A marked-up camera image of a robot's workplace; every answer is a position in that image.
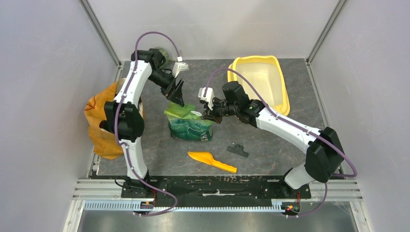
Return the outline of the green cat litter bag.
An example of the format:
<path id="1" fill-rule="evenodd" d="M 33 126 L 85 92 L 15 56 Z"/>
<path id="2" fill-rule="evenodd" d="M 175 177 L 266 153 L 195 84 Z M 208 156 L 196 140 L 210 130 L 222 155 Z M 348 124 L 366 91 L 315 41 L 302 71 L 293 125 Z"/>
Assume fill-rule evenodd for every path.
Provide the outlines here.
<path id="1" fill-rule="evenodd" d="M 185 141 L 209 142 L 213 138 L 213 121 L 202 119 L 193 104 L 180 106 L 171 102 L 164 110 L 170 135 Z"/>

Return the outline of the black bag clip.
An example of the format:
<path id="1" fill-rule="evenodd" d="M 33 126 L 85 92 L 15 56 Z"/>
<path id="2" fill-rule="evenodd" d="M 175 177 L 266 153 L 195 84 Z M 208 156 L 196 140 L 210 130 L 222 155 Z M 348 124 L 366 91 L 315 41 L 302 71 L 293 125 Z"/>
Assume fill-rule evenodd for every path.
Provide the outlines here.
<path id="1" fill-rule="evenodd" d="M 234 145 L 230 145 L 227 147 L 227 151 L 240 155 L 242 157 L 248 158 L 249 157 L 249 153 L 244 151 L 244 147 L 242 145 L 239 144 L 234 144 Z"/>

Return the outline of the orange plastic litter scoop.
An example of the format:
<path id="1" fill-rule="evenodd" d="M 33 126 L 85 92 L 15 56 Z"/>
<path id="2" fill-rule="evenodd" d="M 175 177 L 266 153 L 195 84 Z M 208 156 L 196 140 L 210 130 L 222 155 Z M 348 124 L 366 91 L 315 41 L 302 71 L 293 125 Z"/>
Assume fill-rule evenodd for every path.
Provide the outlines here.
<path id="1" fill-rule="evenodd" d="M 236 173 L 237 168 L 225 163 L 222 163 L 218 160 L 215 160 L 213 155 L 210 152 L 200 152 L 200 151 L 189 151 L 188 156 L 191 157 L 192 159 L 205 163 L 207 165 L 216 167 L 218 169 L 230 172 L 230 173 Z"/>

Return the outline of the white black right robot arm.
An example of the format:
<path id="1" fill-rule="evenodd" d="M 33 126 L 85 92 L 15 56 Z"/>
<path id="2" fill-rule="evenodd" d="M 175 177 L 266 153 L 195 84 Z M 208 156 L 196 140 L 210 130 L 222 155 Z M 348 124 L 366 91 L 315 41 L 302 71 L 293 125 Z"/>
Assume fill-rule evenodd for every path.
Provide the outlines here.
<path id="1" fill-rule="evenodd" d="M 305 162 L 291 168 L 279 184 L 282 196 L 290 198 L 300 187 L 313 181 L 328 182 L 344 160 L 339 154 L 343 149 L 334 129 L 320 130 L 290 119 L 266 107 L 261 100 L 250 99 L 237 81 L 224 84 L 222 90 L 224 99 L 215 97 L 211 88 L 199 90 L 204 119 L 219 124 L 223 117 L 235 116 L 242 123 L 273 133 L 305 153 Z"/>

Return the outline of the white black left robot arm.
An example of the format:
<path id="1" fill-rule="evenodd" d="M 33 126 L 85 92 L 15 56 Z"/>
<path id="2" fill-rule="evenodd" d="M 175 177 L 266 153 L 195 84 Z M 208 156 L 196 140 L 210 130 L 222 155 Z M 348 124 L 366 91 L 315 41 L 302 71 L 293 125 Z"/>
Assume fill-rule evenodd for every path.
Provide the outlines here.
<path id="1" fill-rule="evenodd" d="M 145 121 L 141 109 L 141 94 L 147 81 L 160 87 L 161 94 L 169 101 L 184 106 L 182 86 L 184 81 L 177 80 L 179 66 L 183 58 L 177 57 L 172 70 L 164 69 L 167 58 L 159 49 L 138 50 L 132 54 L 130 69 L 124 84 L 111 101 L 104 104 L 106 119 L 101 126 L 114 134 L 121 146 L 127 165 L 127 184 L 139 197 L 147 197 L 152 190 L 146 181 L 148 168 L 144 162 L 141 137 Z"/>

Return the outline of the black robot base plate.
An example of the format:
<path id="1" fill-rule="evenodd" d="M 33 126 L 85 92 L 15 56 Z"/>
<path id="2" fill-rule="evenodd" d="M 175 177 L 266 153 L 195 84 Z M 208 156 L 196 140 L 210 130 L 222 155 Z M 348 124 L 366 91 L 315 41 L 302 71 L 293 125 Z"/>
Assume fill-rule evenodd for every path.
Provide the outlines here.
<path id="1" fill-rule="evenodd" d="M 299 189 L 287 186 L 279 175 L 217 175 L 217 176 L 164 176 L 152 175 L 145 181 L 156 187 L 152 189 L 138 180 L 122 178 L 122 197 L 169 198 L 169 192 L 178 199 L 183 196 L 256 196 L 262 199 L 310 199 L 308 184 Z"/>

